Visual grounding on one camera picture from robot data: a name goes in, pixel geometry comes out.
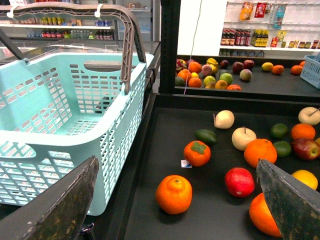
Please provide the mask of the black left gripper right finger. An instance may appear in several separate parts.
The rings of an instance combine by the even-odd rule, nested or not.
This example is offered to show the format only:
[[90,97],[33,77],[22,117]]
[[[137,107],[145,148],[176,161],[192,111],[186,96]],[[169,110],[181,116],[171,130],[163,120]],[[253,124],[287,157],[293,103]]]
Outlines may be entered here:
[[264,199],[284,240],[320,238],[320,193],[262,159],[256,168]]

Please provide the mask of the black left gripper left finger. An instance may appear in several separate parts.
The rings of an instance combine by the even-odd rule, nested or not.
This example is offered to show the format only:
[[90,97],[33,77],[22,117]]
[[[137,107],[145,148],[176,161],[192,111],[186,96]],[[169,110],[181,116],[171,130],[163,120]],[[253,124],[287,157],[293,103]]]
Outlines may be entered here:
[[28,204],[0,221],[2,240],[76,240],[90,208],[99,171],[91,156]]

